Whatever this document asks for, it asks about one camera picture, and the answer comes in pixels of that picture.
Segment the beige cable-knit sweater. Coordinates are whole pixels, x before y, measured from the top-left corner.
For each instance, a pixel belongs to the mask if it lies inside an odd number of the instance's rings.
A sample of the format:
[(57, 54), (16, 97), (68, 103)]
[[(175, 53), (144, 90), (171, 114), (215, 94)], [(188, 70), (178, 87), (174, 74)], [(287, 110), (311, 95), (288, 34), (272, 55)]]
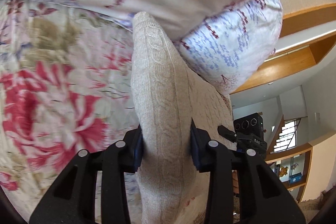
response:
[(144, 155), (136, 174), (143, 223), (203, 223), (210, 176), (190, 154), (190, 127), (229, 149), (218, 127), (233, 129), (231, 101), (193, 72), (147, 12), (133, 18), (131, 93)]

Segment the wooden staircase railing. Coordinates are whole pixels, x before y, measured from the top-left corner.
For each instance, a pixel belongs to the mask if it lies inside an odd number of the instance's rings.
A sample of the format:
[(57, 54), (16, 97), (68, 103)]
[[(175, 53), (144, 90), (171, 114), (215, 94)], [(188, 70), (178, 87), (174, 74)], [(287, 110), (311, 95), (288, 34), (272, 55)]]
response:
[(281, 119), (266, 151), (266, 163), (297, 202), (301, 202), (309, 178), (312, 145), (298, 143), (301, 118)]

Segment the white blue-flowered pillow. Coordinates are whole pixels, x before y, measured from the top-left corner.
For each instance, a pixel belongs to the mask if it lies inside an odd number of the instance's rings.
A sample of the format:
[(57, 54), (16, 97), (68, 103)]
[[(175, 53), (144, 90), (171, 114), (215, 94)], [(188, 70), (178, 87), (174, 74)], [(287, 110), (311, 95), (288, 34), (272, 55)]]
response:
[(226, 95), (274, 52), (281, 28), (280, 0), (242, 0), (205, 19), (174, 45), (194, 72)]

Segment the wooden headboard shelf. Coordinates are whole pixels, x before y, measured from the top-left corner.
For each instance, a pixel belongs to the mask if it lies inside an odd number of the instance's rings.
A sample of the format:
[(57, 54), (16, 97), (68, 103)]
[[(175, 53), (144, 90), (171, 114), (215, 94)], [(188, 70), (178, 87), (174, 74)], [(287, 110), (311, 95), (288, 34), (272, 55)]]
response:
[(276, 52), (233, 93), (262, 86), (319, 64), (335, 47), (335, 3), (284, 16)]

